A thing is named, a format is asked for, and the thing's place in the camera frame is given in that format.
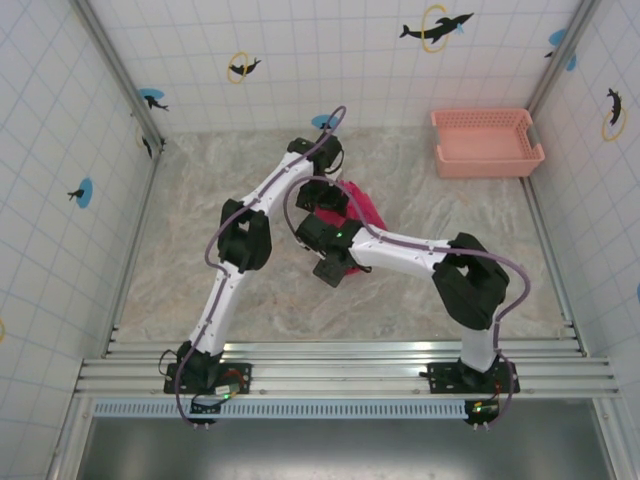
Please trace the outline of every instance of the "blue circle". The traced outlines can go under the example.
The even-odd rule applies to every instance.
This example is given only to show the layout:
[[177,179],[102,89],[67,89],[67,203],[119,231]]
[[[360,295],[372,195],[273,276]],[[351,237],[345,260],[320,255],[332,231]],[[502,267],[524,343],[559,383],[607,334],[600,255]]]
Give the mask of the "blue circle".
[[160,100],[162,97],[164,97],[164,92],[156,90],[155,88],[141,88],[140,90],[138,90],[138,92],[140,92],[142,98],[153,97],[156,100]]
[[87,208],[91,201],[91,197],[93,196],[93,182],[89,177],[87,177],[80,182],[80,186],[78,188],[80,190],[84,190],[84,193],[82,194],[82,197],[76,197],[76,203],[80,208]]
[[[330,117],[331,115],[318,115],[317,117],[313,117],[311,119],[311,125],[322,130],[324,128],[324,125],[329,121]],[[329,122],[329,128],[335,128],[337,122],[338,118],[333,117],[331,119],[331,122]]]
[[573,56],[571,57],[571,60],[569,60],[569,63],[567,64],[567,72],[570,72],[574,68],[576,68],[577,61],[578,59],[576,58],[576,54],[574,53]]
[[558,30],[557,32],[553,32],[549,37],[549,43],[554,47],[560,45],[560,42],[564,38],[564,34],[567,33],[567,30],[563,28],[562,30]]

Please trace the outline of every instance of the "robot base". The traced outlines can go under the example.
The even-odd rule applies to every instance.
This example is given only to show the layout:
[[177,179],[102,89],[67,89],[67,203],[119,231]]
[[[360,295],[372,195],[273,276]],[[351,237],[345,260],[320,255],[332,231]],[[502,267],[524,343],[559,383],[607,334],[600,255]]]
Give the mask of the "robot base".
[[[203,389],[196,382],[189,381],[189,372],[185,371],[182,375],[182,388],[180,393],[194,395],[217,395],[228,393],[225,387],[229,387],[230,391],[235,391],[238,395],[247,394],[251,387],[251,369],[250,363],[220,363],[217,365],[216,380],[210,388]],[[167,376],[164,382],[164,393],[173,394],[175,392],[175,377],[178,371],[178,364],[172,363],[167,367]]]
[[[519,393],[520,382],[516,366],[509,363],[513,370],[513,393]],[[420,376],[429,381],[431,393],[495,394],[509,389],[509,369],[500,357],[496,357],[489,370],[484,373],[473,370],[458,360],[429,363],[426,373],[420,373]]]

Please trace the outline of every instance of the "metal bracket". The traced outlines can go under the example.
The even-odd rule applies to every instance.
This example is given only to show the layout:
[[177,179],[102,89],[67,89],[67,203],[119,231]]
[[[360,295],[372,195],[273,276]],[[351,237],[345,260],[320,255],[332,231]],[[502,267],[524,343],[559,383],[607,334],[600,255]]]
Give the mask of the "metal bracket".
[[529,139],[529,145],[531,145],[532,148],[540,143],[538,129],[533,123],[529,125],[529,128],[527,129],[527,138]]
[[[513,393],[520,393],[520,382],[513,369]],[[469,377],[469,372],[461,370],[460,362],[433,362],[427,365],[427,372],[420,373],[429,381],[431,393],[469,393],[495,394],[496,391],[506,392],[509,385],[509,369],[507,365],[496,357],[494,364],[486,373]]]
[[433,143],[434,145],[440,145],[442,142],[440,141],[440,131],[436,125],[431,126],[431,132],[433,134]]
[[[165,378],[163,391],[168,395],[172,395],[175,391],[175,375],[178,370],[178,364],[172,363],[167,367],[167,377]],[[236,373],[236,375],[241,375],[242,379],[238,381],[236,375],[232,375]],[[240,388],[238,390],[238,394],[248,394],[250,392],[251,387],[251,364],[250,363],[220,363],[217,365],[217,380],[211,386],[210,391],[203,392],[189,385],[184,385],[181,389],[182,393],[185,394],[211,394],[216,393],[216,389],[218,387],[229,385],[231,383],[240,383]]]

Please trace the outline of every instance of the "cable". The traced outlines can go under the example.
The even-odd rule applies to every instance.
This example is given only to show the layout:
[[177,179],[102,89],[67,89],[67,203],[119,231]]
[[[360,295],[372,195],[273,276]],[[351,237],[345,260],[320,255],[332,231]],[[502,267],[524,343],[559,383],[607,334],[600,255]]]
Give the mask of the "cable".
[[342,156],[340,157],[340,161],[338,162],[338,166],[336,168],[334,168],[333,170],[328,170],[328,171],[324,172],[325,175],[331,175],[332,173],[336,173],[338,170],[340,170],[340,168],[342,167],[342,163],[344,162],[344,150],[340,150],[340,153],[342,153]]
[[[331,125],[331,120],[333,118],[336,118],[336,115],[338,115],[338,114],[340,114],[340,116],[337,117],[337,120],[336,120],[335,124],[331,127],[330,126]],[[220,225],[220,227],[218,228],[216,233],[213,234],[213,236],[211,237],[211,240],[209,240],[209,243],[207,244],[207,248],[204,251],[204,261],[205,261],[205,263],[208,266],[210,266],[211,268],[215,268],[217,270],[220,270],[224,274],[224,277],[222,277],[222,283],[220,284],[220,287],[218,288],[218,292],[216,293],[216,297],[213,300],[213,305],[211,306],[211,309],[209,310],[209,313],[207,314],[207,318],[205,319],[204,325],[200,329],[200,333],[198,333],[198,336],[196,337],[196,339],[191,344],[191,348],[189,349],[187,354],[184,356],[184,358],[180,362],[180,365],[178,366],[178,370],[176,372],[176,378],[175,378],[175,385],[174,385],[174,393],[175,393],[175,397],[176,397],[176,404],[177,404],[177,407],[178,407],[178,412],[180,412],[180,417],[188,425],[193,425],[194,429],[196,429],[198,427],[198,425],[189,420],[189,418],[184,413],[184,409],[182,408],[182,403],[180,402],[180,379],[182,378],[182,372],[184,371],[185,365],[187,364],[187,362],[189,361],[189,359],[191,358],[193,353],[196,351],[196,348],[197,348],[198,344],[200,343],[200,340],[202,340],[202,337],[204,336],[204,332],[206,331],[207,327],[211,324],[211,318],[213,317],[213,312],[215,312],[216,307],[218,306],[218,303],[220,302],[220,296],[221,296],[222,291],[224,290],[224,286],[226,285],[227,280],[229,278],[229,271],[226,268],[224,268],[222,265],[214,263],[214,262],[212,262],[210,260],[209,257],[211,255],[211,250],[213,249],[213,246],[215,245],[216,240],[218,239],[218,237],[220,237],[220,235],[229,227],[229,225],[231,225],[231,223],[233,223],[233,221],[236,218],[238,218],[240,215],[242,215],[247,210],[249,210],[253,205],[258,203],[260,201],[260,199],[262,198],[262,196],[264,195],[264,193],[271,187],[271,185],[274,184],[274,182],[276,182],[276,180],[278,180],[282,175],[284,175],[284,173],[287,172],[291,167],[297,165],[298,163],[303,161],[305,158],[307,158],[309,155],[314,154],[315,152],[317,152],[320,149],[320,147],[322,147],[322,145],[324,145],[324,143],[331,136],[330,134],[333,133],[336,130],[336,128],[338,128],[338,126],[342,123],[342,120],[344,119],[346,114],[347,114],[347,107],[345,107],[344,105],[340,105],[338,108],[336,108],[331,113],[331,115],[329,115],[329,119],[327,120],[327,122],[324,125],[324,128],[322,129],[322,135],[320,136],[320,140],[318,141],[318,143],[316,143],[313,147],[311,147],[306,153],[303,153],[298,158],[292,160],[285,167],[280,169],[280,171],[278,173],[276,173],[273,176],[273,178],[267,182],[267,184],[264,186],[264,188],[262,188],[262,190],[260,190],[258,192],[258,195],[253,200],[251,200],[249,203],[244,205],[237,212],[235,212],[234,214],[229,216],[229,218],[227,218],[227,220],[225,220],[222,223],[222,225]]]
[[242,374],[241,374],[238,370],[236,370],[235,368],[234,368],[234,369],[231,369],[231,370],[229,370],[229,371],[227,371],[227,373],[225,373],[224,375],[222,375],[222,376],[220,377],[220,380],[224,380],[225,378],[229,378],[229,377],[234,376],[234,375],[236,376],[236,378],[237,378],[237,379],[238,379],[238,381],[240,382],[240,388],[244,387],[244,383],[245,383],[245,382],[244,382],[244,377],[243,377],[243,376],[242,376]]
[[340,190],[342,190],[342,192],[345,195],[347,195],[347,197],[349,198],[349,201],[353,203],[353,207],[355,208],[356,212],[358,213],[358,217],[360,218],[360,221],[362,222],[362,225],[367,230],[367,232],[369,232],[369,234],[371,234],[374,238],[376,238],[376,239],[378,239],[380,241],[391,243],[392,245],[398,245],[400,247],[415,248],[416,250],[422,250],[422,251],[427,251],[427,252],[436,252],[436,253],[453,254],[453,255],[473,255],[473,256],[476,256],[476,257],[488,258],[489,260],[493,260],[495,262],[499,262],[499,263],[502,263],[502,264],[508,266],[509,268],[514,270],[518,275],[520,275],[520,277],[524,281],[524,290],[522,291],[522,293],[520,294],[520,296],[516,300],[514,300],[511,304],[509,304],[507,307],[505,307],[503,310],[501,310],[500,313],[496,316],[496,318],[494,320],[495,327],[494,327],[494,330],[493,330],[493,349],[495,350],[496,355],[498,355],[498,357],[500,357],[500,359],[503,362],[506,363],[507,370],[509,372],[509,394],[507,396],[507,399],[505,400],[504,406],[503,406],[502,410],[500,411],[500,413],[498,414],[498,416],[488,424],[488,427],[489,426],[494,426],[504,416],[504,414],[507,412],[507,410],[509,410],[509,407],[511,406],[511,400],[512,400],[512,397],[513,397],[513,390],[515,388],[514,379],[513,379],[513,367],[511,366],[511,363],[509,362],[507,357],[504,356],[504,354],[502,353],[502,350],[498,346],[498,340],[499,340],[499,337],[500,337],[500,324],[501,324],[502,319],[504,318],[504,316],[506,314],[511,312],[514,308],[518,307],[529,296],[529,293],[531,292],[531,280],[529,279],[529,276],[527,275],[527,272],[525,272],[524,269],[522,267],[520,267],[520,265],[518,265],[515,262],[509,260],[508,258],[504,258],[504,257],[501,257],[501,256],[493,254],[493,253],[484,252],[482,250],[466,250],[466,249],[462,249],[462,248],[429,247],[427,245],[420,244],[420,243],[414,243],[414,242],[409,242],[409,241],[406,241],[406,240],[397,240],[397,239],[394,239],[394,238],[385,237],[383,234],[379,234],[378,232],[376,232],[375,230],[373,230],[371,228],[371,225],[369,224],[369,222],[367,222],[367,219],[364,216],[364,213],[362,211],[362,208],[358,204],[358,201],[354,198],[354,196],[351,194],[351,192],[349,190],[347,190],[340,182],[336,182],[335,180],[332,180],[332,179],[326,178],[326,177],[322,177],[322,176],[319,176],[319,175],[310,175],[310,176],[299,178],[298,180],[293,182],[291,185],[289,185],[289,188],[287,189],[287,191],[286,191],[286,193],[284,195],[284,202],[283,202],[283,205],[284,205],[284,219],[287,222],[289,230],[291,230],[291,232],[294,234],[294,236],[295,236],[295,228],[293,227],[293,222],[291,221],[291,217],[289,216],[289,208],[287,206],[288,200],[289,200],[289,196],[291,195],[291,192],[293,192],[293,190],[294,190],[294,188],[296,186],[298,186],[302,182],[307,182],[307,181],[310,181],[310,180],[320,180],[320,181],[327,182],[330,185],[334,185],[334,186],[337,186],[338,188],[340,188]]
[[173,350],[171,350],[170,348],[167,348],[164,352],[162,352],[162,355],[160,355],[160,360],[158,360],[158,371],[160,372],[160,375],[162,375],[163,377],[167,376],[167,372],[163,372],[162,370],[160,370],[160,365],[162,365],[162,360],[164,360],[164,357],[167,355],[167,353],[173,353],[176,356],[176,358],[178,358],[178,354]]

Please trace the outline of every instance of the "dolphin sticker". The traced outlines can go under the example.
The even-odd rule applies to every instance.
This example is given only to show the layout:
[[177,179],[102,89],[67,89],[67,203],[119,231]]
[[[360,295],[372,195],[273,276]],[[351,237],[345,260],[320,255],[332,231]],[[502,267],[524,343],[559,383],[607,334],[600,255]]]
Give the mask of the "dolphin sticker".
[[333,117],[331,121],[329,121],[330,117],[331,115],[326,115],[326,114],[313,117],[311,119],[311,125],[322,130],[327,124],[327,122],[329,122],[329,128],[335,128],[336,123],[338,122],[338,119],[336,117]]
[[410,30],[407,25],[402,26],[402,33],[400,34],[400,38],[406,37],[409,35],[410,37],[418,38],[418,39],[431,39],[431,44],[436,43],[440,38],[444,35],[448,35],[452,32],[462,33],[462,25],[469,20],[473,16],[473,13],[468,15],[459,15],[455,18],[442,17],[436,20],[436,23],[440,25],[431,28],[429,30],[425,30],[424,32],[420,30]]
[[149,110],[152,107],[161,108],[162,110],[169,111],[169,107],[167,105],[160,105],[158,100],[164,97],[164,92],[160,90],[156,90],[155,88],[141,88],[138,90],[140,96],[144,98],[149,105]]
[[145,147],[147,147],[147,153],[149,154],[149,158],[153,158],[153,151],[151,150],[151,145],[147,142],[147,139],[142,137],[142,143]]
[[614,91],[613,88],[609,88],[607,97],[611,97],[613,105],[611,106],[611,110],[609,110],[602,119],[601,133],[602,139],[605,142],[613,142],[624,132],[629,115],[627,115],[627,111],[622,106],[622,97],[619,92]]
[[87,177],[80,182],[75,192],[68,192],[67,195],[69,195],[69,201],[75,198],[76,204],[78,204],[80,208],[87,208],[93,196],[93,182]]
[[613,115],[609,121],[609,124],[613,127],[620,118],[620,113],[622,112],[622,97],[618,92],[614,92],[612,89],[609,89],[607,97],[611,97],[613,99],[613,106],[611,107],[611,113]]
[[239,67],[236,67],[235,65],[231,64],[229,65],[229,70],[231,70],[233,73],[237,75],[249,75],[251,72],[253,72],[256,69],[256,66],[261,61],[262,60],[258,60],[257,58],[254,58],[253,63],[251,65],[248,65],[248,66],[241,65]]
[[[549,43],[551,45],[553,45],[554,47],[557,47],[558,45],[560,45],[560,42],[562,41],[562,39],[564,38],[564,34],[567,33],[566,29],[562,29],[562,30],[558,30],[557,32],[553,32],[551,34],[551,36],[549,37]],[[551,58],[553,56],[553,51],[547,53],[544,58]],[[571,59],[569,60],[569,63],[567,63],[567,72],[572,71],[574,68],[576,68],[576,63],[578,62],[578,59],[576,57],[576,54],[574,53],[571,56]]]

